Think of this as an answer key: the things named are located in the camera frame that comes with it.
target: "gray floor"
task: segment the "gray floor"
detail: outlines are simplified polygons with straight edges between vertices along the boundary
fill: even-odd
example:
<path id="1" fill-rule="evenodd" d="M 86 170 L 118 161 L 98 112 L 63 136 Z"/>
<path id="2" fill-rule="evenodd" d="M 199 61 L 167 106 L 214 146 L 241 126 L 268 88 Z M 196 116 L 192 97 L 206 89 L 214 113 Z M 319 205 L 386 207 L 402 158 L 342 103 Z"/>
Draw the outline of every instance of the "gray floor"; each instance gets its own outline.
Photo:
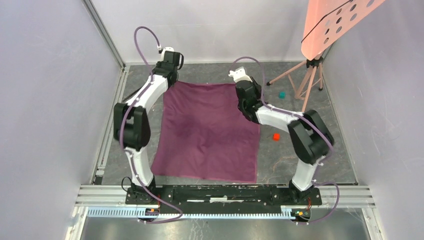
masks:
<path id="1" fill-rule="evenodd" d="M 327 213 L 314 209 L 312 219 Z M 83 240 L 369 240 L 361 209 L 337 209 L 328 219 L 296 226 L 277 219 L 184 219 L 142 224 L 133 218 L 88 217 Z"/>
<path id="2" fill-rule="evenodd" d="M 282 72 L 295 66 L 298 62 L 266 62 L 263 63 L 267 81 L 271 80 Z M 179 71 L 179 80 L 187 83 L 231 83 L 232 78 L 228 77 L 230 63 L 209 63 L 209 64 L 186 64 Z M 240 63 L 244 66 L 247 74 L 253 76 L 256 81 L 262 84 L 261 70 L 255 63 Z M 302 67 L 291 74 L 296 85 L 299 85 L 306 73 L 306 68 Z M 124 97 L 141 87 L 148 78 L 148 71 L 145 66 L 131 66 L 124 89 Z M 294 90 L 288 78 L 277 81 L 272 86 L 266 86 L 265 99 L 270 104 L 292 111 L 300 111 L 303 101 L 294 99 Z M 279 93 L 285 92 L 285 99 L 279 98 Z M 345 144 L 342 141 L 341 132 L 331 105 L 327 92 L 318 91 L 318 85 L 313 87 L 306 109 L 316 110 L 329 131 L 334 136 L 335 153 L 325 165 L 318 169 L 318 182 L 335 181 L 337 183 L 356 182 Z M 159 142 L 161 133 L 163 101 L 162 97 L 155 103 L 148 114 L 151 127 L 151 138 L 147 146 L 147 154 L 150 164 Z M 281 134 L 280 141 L 274 141 L 274 133 Z M 257 183 L 258 184 L 286 184 L 295 174 L 297 157 L 293 150 L 288 133 L 280 131 L 270 126 L 260 127 L 259 153 L 257 156 Z M 119 185 L 125 176 L 131 176 L 131 170 L 126 155 L 120 150 L 118 143 L 113 140 L 110 146 L 106 169 L 103 177 L 103 185 Z M 156 176 L 156 183 L 162 184 L 221 184 L 225 181 L 212 181 L 204 179 L 192 179 L 172 176 Z"/>

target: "small block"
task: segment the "small block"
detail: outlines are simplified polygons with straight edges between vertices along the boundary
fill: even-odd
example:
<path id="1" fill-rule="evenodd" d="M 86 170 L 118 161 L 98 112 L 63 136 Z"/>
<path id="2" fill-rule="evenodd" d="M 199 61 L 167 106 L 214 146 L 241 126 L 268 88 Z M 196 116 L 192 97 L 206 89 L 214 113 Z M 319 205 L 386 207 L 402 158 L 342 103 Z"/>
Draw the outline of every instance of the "small block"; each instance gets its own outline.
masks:
<path id="1" fill-rule="evenodd" d="M 280 134 L 279 134 L 279 133 L 274 133 L 274 136 L 272 136 L 272 139 L 273 139 L 274 141 L 278 141 L 278 140 L 280 140 Z"/>

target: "white wall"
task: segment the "white wall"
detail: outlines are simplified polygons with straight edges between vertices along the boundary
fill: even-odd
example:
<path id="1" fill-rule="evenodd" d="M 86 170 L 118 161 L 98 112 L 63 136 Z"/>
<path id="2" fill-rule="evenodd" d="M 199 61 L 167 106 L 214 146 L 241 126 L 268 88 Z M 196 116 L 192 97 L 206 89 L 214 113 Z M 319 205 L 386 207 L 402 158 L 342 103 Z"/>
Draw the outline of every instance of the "white wall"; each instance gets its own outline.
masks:
<path id="1" fill-rule="evenodd" d="M 335 44 L 324 78 L 389 240 L 422 239 L 424 1 L 387 0 Z"/>
<path id="2" fill-rule="evenodd" d="M 119 67 L 80 0 L 0 0 L 0 239 L 60 240 Z"/>
<path id="3" fill-rule="evenodd" d="M 93 0 L 126 63 L 142 59 L 134 46 L 138 26 L 151 28 L 163 47 L 187 63 L 232 62 L 241 56 L 264 61 L 302 61 L 307 0 Z M 154 38 L 140 31 L 149 62 L 157 62 Z"/>

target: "aluminum frame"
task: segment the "aluminum frame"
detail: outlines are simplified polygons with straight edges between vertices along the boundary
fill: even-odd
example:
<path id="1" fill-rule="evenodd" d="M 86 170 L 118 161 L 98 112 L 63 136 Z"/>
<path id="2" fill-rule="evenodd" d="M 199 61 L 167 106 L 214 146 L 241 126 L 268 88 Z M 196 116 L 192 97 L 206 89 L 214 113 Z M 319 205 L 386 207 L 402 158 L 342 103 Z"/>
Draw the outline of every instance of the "aluminum frame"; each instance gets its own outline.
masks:
<path id="1" fill-rule="evenodd" d="M 330 209 L 336 201 L 337 190 L 334 186 L 318 187 L 321 193 L 322 205 L 312 206 L 314 209 Z M 370 188 L 365 185 L 341 185 L 340 199 L 338 209 L 362 209 L 365 217 L 366 227 L 371 240 L 385 240 L 383 229 L 380 224 L 380 216 L 376 209 L 374 199 L 371 195 Z M 74 211 L 72 214 L 73 224 L 68 228 L 66 240 L 79 240 L 84 228 L 84 223 L 89 213 L 95 210 L 107 209 L 107 214 L 91 214 L 90 217 L 109 217 L 122 218 L 134 217 L 128 211 L 133 211 L 136 215 L 143 212 L 146 208 L 157 208 L 158 205 L 127 205 L 125 204 L 126 192 L 119 185 L 81 185 Z M 287 209 L 305 208 L 307 206 L 281 206 L 281 211 Z M 193 216 L 187 214 L 184 218 L 255 218 L 255 219 L 287 219 L 284 213 L 279 215 L 260 215 L 251 214 L 247 216 L 213 216 L 213 214 L 204 214 Z"/>
<path id="2" fill-rule="evenodd" d="M 119 54 L 118 49 L 114 44 L 114 41 L 112 41 L 112 38 L 108 33 L 108 30 L 106 30 L 106 27 L 103 24 L 103 21 L 100 18 L 99 13 L 97 12 L 93 2 L 91 0 L 81 0 L 81 2 L 84 4 L 85 8 L 87 9 L 87 12 L 90 14 L 91 19 L 93 20 L 96 28 L 98 29 L 98 32 L 100 33 L 101 37 L 107 44 L 107 47 L 112 52 L 113 57 L 115 58 L 115 61 L 118 63 L 118 65 L 122 69 L 125 68 L 126 66 L 125 62 L 122 59 L 121 55 Z"/>
<path id="3" fill-rule="evenodd" d="M 130 66 L 126 66 L 119 76 L 119 81 L 116 86 L 116 92 L 113 97 L 112 105 L 110 107 L 109 117 L 107 119 L 105 129 L 103 131 L 104 135 L 101 141 L 100 149 L 97 152 L 97 155 L 95 158 L 97 159 L 97 162 L 96 164 L 94 164 L 92 169 L 91 183 L 95 183 L 96 178 L 103 177 L 103 175 L 105 174 L 105 168 L 106 168 L 106 163 L 108 161 L 109 149 L 111 148 L 111 143 L 113 139 L 112 124 L 114 123 L 114 119 L 113 119 L 114 106 L 116 103 L 122 100 L 129 71 L 130 71 Z"/>

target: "board with holes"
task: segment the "board with holes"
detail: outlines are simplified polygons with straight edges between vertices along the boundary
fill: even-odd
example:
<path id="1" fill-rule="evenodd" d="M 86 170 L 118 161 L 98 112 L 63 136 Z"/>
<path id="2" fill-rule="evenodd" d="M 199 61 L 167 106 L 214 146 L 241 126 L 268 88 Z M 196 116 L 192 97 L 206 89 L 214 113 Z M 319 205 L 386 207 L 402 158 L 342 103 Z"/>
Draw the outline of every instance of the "board with holes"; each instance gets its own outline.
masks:
<path id="1" fill-rule="evenodd" d="M 301 51 L 314 59 L 385 0 L 310 0 Z"/>

